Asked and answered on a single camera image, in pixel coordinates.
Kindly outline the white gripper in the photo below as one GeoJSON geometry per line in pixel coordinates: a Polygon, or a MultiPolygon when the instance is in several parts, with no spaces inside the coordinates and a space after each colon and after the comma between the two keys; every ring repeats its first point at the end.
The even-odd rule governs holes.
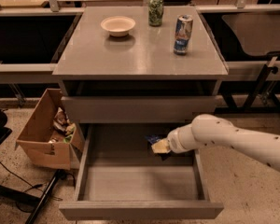
{"type": "Polygon", "coordinates": [[[185,153],[199,147],[195,140],[192,125],[185,125],[169,132],[166,139],[154,143],[151,148],[156,154],[167,154],[171,150],[174,153],[185,153]]]}

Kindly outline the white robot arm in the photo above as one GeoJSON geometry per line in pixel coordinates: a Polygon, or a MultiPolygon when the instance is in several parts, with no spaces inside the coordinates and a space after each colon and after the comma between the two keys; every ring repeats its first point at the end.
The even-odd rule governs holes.
{"type": "Polygon", "coordinates": [[[168,154],[213,146],[231,147],[280,172],[280,135],[241,129],[226,119],[208,114],[170,131],[151,148],[156,154],[168,154]]]}

